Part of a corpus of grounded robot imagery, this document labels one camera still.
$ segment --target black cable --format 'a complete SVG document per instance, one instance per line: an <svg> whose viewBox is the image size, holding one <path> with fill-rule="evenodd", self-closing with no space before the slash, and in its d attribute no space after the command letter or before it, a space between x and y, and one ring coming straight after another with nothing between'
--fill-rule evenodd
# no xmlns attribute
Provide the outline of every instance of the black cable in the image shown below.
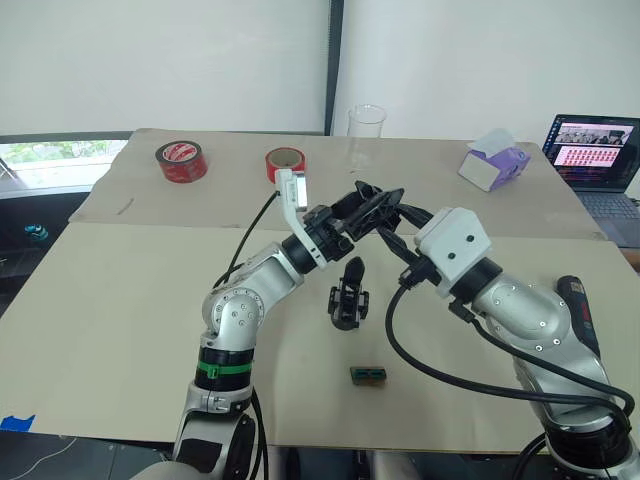
<svg viewBox="0 0 640 480"><path fill-rule="evenodd" d="M229 268L227 269L227 271L231 270L235 266L236 262L238 261L238 256L240 255L240 251L242 250L242 247L244 247L244 244L247 242L249 235L251 235L251 232L253 231L255 226L258 224L258 222L262 218L262 215L264 215L264 212L267 211L269 206L273 203L273 201L276 199L278 195L279 195L279 192L277 190L273 192L273 194L267 199L265 204L262 206L262 208L256 215L256 218L253 219L253 222L251 222L251 225L249 225L249 228L247 228L247 231L244 232L244 236L242 237L242 240L240 240L240 243L238 244L238 248L236 248L236 253L233 254L233 258L231 259L231 263L229 263Z"/></svg>
<svg viewBox="0 0 640 480"><path fill-rule="evenodd" d="M264 429L264 420L262 418L262 408L260 407L260 400L258 400L258 394L256 389L253 389L251 394L251 406L256 413L256 420L258 420L258 450L262 450L262 478L269 480L269 454L267 452L267 435Z"/></svg>
<svg viewBox="0 0 640 480"><path fill-rule="evenodd" d="M520 480L523 478L524 470L527 468L527 464L531 461L536 454L542 450L545 446L545 434L542 433L538 435L536 438L531 440L527 444L526 447L522 449L520 454L518 455L518 461L516 462L516 466L513 468L513 473L511 474L511 480Z"/></svg>
<svg viewBox="0 0 640 480"><path fill-rule="evenodd" d="M537 365L540 368L544 368L545 370L555 373L556 375L560 375L561 377L568 378L569 380L579 383L580 385L584 385L586 387L592 388L599 392L606 393L608 395L619 397L623 399L625 402L623 411L627 415L627 417L630 416L631 413L633 412L633 409L635 408L635 400L629 393L625 392L624 390L613 387L611 385L607 385L605 383L597 382L595 380L592 380L591 378L583 377L582 375L578 375L577 373L574 373L570 370L566 370L551 362L547 362L538 357L535 357L526 352L523 352L522 350L519 350L516 347L513 347L508 343L505 343L502 340L491 335L484 328L482 328L482 325L480 325L480 322L477 319L471 320L470 323L474 326L474 328L476 329L476 332L478 332L484 340L498 347L500 350L503 350L513 355L514 357L518 357L526 362Z"/></svg>
<svg viewBox="0 0 640 480"><path fill-rule="evenodd" d="M629 427L629 419L624 414L622 409L615 403L599 397L590 397L585 395L564 395L557 393L539 393L518 390L515 388L487 385L484 383L459 378L454 375L449 375L448 373L441 372L440 370L436 370L435 368L432 368L429 365L420 362L418 359L411 356L404 348L402 348L393 332L393 314L398 305L398 302L406 293L406 291L407 289L405 287L399 287L393 298L389 302L389 306L387 307L387 314L385 317L385 331L389 343L396 351L396 353L416 370L419 370L422 373L429 375L430 377L440 380L441 382L448 383L449 385L453 385L455 387L463 388L466 390L471 390L477 393L482 393L485 395L512 398L515 400L528 400L530 402L559 403L565 405L597 405L605 407L611 410L613 416L616 418L616 420L621 422L621 425L624 425L627 428Z"/></svg>
<svg viewBox="0 0 640 480"><path fill-rule="evenodd" d="M242 265L244 265L244 263L239 263L238 265L236 265L235 267L227 270L226 272L224 272L222 275L220 275L220 278L218 278L218 280L216 280L216 283L213 284L213 288L216 288L220 285L222 285L223 283L227 283L229 281L229 276L237 271L240 270L240 267L242 267Z"/></svg>
<svg viewBox="0 0 640 480"><path fill-rule="evenodd" d="M255 398L258 398L258 394L256 393L255 389L253 390L253 392L251 393L251 405L253 406L253 409L256 410L255 407L255 402L253 400L253 397L255 396ZM249 476L249 480L256 480L256 477L258 476L258 469L260 468L260 460L262 459L262 442L260 441L261 438L261 432L264 431L264 425L260 422L258 422L258 448L256 449L256 458L253 462L253 470L251 471L251 475Z"/></svg>

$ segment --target red tape roll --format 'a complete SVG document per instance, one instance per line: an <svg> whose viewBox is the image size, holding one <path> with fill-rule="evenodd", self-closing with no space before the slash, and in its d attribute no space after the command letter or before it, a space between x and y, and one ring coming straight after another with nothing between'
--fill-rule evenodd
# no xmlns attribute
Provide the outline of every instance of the red tape roll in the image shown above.
<svg viewBox="0 0 640 480"><path fill-rule="evenodd" d="M191 183L207 173L207 162L200 145L179 140L167 143L156 152L156 160L167 180L175 183Z"/></svg>
<svg viewBox="0 0 640 480"><path fill-rule="evenodd" d="M276 170L290 168L294 172L304 172L307 159L297 148L280 147L271 150L265 156L267 162L267 178L271 183L276 183Z"/></svg>

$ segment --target robotic arm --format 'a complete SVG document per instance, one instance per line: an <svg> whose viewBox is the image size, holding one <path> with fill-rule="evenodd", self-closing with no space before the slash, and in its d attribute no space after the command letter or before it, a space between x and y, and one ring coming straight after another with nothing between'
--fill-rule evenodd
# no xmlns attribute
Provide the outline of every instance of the robotic arm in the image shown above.
<svg viewBox="0 0 640 480"><path fill-rule="evenodd" d="M589 306L576 277L558 281L558 292L524 285L485 257L490 241L476 215L465 209L443 209L420 218L409 208L408 219L420 228L418 255L388 230L379 229L391 250L409 263L400 283L407 288L424 279L442 297L453 295L450 310L471 321L484 318L493 337L533 356L606 386ZM514 356L525 390L550 394L612 398L580 383ZM593 404L533 403L546 433L547 447L568 479L631 480L640 478L640 457L629 436L626 416L618 421L610 408Z"/></svg>
<svg viewBox="0 0 640 480"><path fill-rule="evenodd" d="M302 285L305 274L343 258L353 250L352 242L374 229L409 264L400 278L408 288L427 279L442 297L455 297L450 309L456 315L473 316L464 306L470 304L485 318L493 337L608 384L586 297L584 306L574 301L576 294L584 293L579 280L559 285L560 296L502 273L485 257L490 241L473 212L445 209L432 217L401 204L402 189L383 192L356 182L357 191L331 207L320 205L307 213L303 227L296 217L296 211L306 207L301 178L290 170L278 170L276 183L293 235L247 260L229 283L214 288L203 303L207 328L173 452L174 460L184 467L184 478L187 474L188 478L246 478L255 424L244 411L253 391L251 365L260 325L276 303ZM415 236L416 253L393 233L400 215L420 229ZM518 357L514 362L526 390L610 400ZM567 472L581 475L574 478L640 478L640 459L628 424L616 422L609 409L558 403L533 406L550 452ZM169 463L171 468L179 467ZM145 471L136 478L163 477Z"/></svg>

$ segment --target small block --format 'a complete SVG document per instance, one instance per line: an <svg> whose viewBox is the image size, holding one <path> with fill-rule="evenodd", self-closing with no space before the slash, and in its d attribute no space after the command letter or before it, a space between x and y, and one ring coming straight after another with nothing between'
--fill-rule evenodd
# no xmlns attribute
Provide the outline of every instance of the small block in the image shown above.
<svg viewBox="0 0 640 480"><path fill-rule="evenodd" d="M380 386L387 380L387 372L382 367L351 367L350 370L354 385Z"/></svg>

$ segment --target purple tissue box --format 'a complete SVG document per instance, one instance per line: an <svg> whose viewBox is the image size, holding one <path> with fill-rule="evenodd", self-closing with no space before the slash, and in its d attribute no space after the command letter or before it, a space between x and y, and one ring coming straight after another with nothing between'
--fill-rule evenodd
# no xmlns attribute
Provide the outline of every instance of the purple tissue box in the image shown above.
<svg viewBox="0 0 640 480"><path fill-rule="evenodd" d="M464 178L485 192L504 185L522 173L531 154L509 147L487 158L484 152L471 150L458 170Z"/></svg>

